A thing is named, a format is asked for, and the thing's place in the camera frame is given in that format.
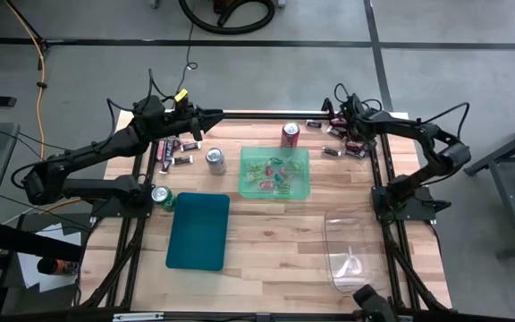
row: clear plastic container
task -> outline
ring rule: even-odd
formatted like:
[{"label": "clear plastic container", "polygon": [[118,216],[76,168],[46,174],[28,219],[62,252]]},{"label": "clear plastic container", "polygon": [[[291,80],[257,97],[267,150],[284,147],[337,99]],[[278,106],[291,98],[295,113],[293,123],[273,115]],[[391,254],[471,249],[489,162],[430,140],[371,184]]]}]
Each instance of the clear plastic container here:
[{"label": "clear plastic container", "polygon": [[325,214],[327,264],[333,285],[340,292],[356,292],[365,284],[375,290],[388,288],[378,223],[367,215],[366,211]]},{"label": "clear plastic container", "polygon": [[253,199],[305,199],[311,192],[305,148],[242,148],[240,194]]}]

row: black hose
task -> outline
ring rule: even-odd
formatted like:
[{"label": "black hose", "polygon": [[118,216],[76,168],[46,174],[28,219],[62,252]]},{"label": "black hose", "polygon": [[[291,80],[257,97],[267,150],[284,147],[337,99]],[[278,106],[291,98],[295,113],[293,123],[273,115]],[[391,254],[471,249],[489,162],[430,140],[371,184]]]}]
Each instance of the black hose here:
[{"label": "black hose", "polygon": [[[266,16],[257,22],[254,22],[252,24],[249,24],[247,26],[242,27],[224,27],[225,23],[230,18],[230,15],[238,9],[240,5],[249,3],[249,2],[257,2],[264,4],[267,7],[267,14]],[[186,4],[186,0],[178,0],[178,3],[180,4],[180,7],[182,8],[182,11],[184,14],[186,14],[186,17],[192,23],[200,27],[201,29],[215,33],[218,35],[241,35],[245,33],[249,33],[252,31],[260,30],[264,28],[273,18],[275,15],[275,4],[272,0],[234,0],[230,5],[228,5],[222,15],[220,15],[220,19],[218,20],[218,25],[213,26],[209,23],[203,22],[200,20],[194,13],[190,10],[188,7],[188,4]]]}]

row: green soda can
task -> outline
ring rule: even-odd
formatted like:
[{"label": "green soda can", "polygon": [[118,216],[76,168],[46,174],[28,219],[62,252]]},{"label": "green soda can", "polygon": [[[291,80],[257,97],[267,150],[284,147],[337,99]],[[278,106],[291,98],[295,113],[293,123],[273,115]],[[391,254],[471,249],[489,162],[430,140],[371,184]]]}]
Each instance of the green soda can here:
[{"label": "green soda can", "polygon": [[170,188],[165,186],[158,186],[152,190],[152,200],[166,211],[174,211],[176,205],[176,198],[172,194]]}]

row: white paper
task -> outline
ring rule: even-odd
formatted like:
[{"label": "white paper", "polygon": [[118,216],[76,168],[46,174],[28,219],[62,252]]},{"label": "white paper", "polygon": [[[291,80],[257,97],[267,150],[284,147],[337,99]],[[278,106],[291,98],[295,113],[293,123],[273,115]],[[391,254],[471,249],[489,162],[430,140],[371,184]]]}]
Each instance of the white paper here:
[{"label": "white paper", "polygon": [[[80,233],[63,235],[63,229],[58,228],[62,228],[62,225],[50,225],[41,232],[38,232],[37,235],[80,246]],[[77,279],[76,275],[65,276],[41,274],[37,271],[37,263],[41,257],[23,253],[18,253],[17,256],[21,266],[23,281],[27,288],[30,288],[35,284],[39,284],[39,291],[46,292],[69,284],[74,284]]]}]

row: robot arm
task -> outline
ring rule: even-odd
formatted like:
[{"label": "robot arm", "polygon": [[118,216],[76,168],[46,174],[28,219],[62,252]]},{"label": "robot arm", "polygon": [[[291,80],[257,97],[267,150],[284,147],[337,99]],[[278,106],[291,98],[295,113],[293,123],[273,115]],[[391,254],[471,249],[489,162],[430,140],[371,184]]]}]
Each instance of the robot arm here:
[{"label": "robot arm", "polygon": [[[350,136],[356,140],[371,141],[378,134],[393,134],[416,140],[422,148],[428,164],[414,174],[399,175],[388,183],[383,200],[388,208],[400,207],[424,182],[435,176],[452,175],[470,160],[469,147],[434,123],[394,118],[364,105],[355,94],[340,108]],[[437,141],[446,145],[440,152],[435,152]]]},{"label": "robot arm", "polygon": [[122,201],[138,197],[140,186],[131,178],[124,180],[73,180],[69,174],[98,164],[113,157],[134,157],[144,153],[150,142],[185,132],[202,140],[201,132],[209,131],[224,118],[222,110],[195,108],[185,97],[177,102],[175,109],[167,113],[156,96],[142,99],[132,113],[129,125],[113,137],[102,142],[62,155],[53,155],[36,163],[21,181],[30,203],[46,205],[62,197],[84,199],[107,199],[115,196]]}]

